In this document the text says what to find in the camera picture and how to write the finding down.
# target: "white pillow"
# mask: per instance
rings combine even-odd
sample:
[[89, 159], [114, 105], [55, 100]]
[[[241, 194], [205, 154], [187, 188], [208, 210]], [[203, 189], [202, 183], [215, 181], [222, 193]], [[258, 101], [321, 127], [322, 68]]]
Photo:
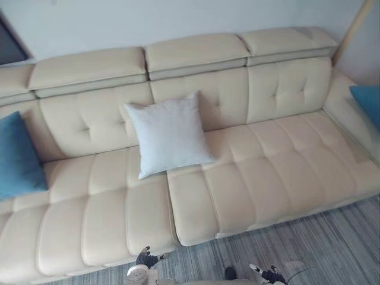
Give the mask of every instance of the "white pillow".
[[139, 179], [161, 171], [213, 162], [198, 108], [198, 93], [148, 107], [125, 104], [140, 143]]

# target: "floor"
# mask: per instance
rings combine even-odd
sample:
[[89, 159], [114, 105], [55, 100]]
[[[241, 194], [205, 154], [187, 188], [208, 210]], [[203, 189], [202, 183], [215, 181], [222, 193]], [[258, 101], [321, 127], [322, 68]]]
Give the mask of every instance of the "floor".
[[[181, 247], [155, 266], [160, 278], [177, 282], [221, 280], [233, 265], [239, 278], [261, 281], [248, 268], [274, 264], [298, 284], [380, 284], [380, 196], [265, 229]], [[126, 284], [133, 264], [49, 283], [50, 285]]]

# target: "person's foot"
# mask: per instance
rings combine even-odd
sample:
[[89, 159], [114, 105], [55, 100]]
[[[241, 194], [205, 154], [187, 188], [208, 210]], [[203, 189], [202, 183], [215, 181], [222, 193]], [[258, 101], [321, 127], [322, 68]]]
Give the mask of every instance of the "person's foot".
[[235, 280], [235, 279], [238, 279], [238, 276], [236, 275], [236, 271], [235, 271], [235, 269], [233, 267], [228, 266], [224, 270], [224, 279], [225, 280]]

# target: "white wall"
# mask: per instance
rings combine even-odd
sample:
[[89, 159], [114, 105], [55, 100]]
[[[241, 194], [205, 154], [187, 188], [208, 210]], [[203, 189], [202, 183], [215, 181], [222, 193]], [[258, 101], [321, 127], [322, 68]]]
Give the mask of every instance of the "white wall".
[[320, 26], [341, 40], [362, 0], [0, 0], [37, 60], [201, 33]]
[[336, 67], [360, 85], [380, 85], [379, 0], [375, 0]]

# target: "throw pillow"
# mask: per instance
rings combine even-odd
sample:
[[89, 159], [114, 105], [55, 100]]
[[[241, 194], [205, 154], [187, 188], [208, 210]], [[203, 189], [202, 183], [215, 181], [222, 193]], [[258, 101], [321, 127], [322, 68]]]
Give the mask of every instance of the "throw pillow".
[[126, 104], [140, 143], [139, 179], [192, 164], [213, 162], [198, 108], [198, 94], [147, 107]]
[[380, 86], [350, 86], [350, 91], [380, 132]]
[[19, 112], [0, 119], [0, 200], [48, 190]]

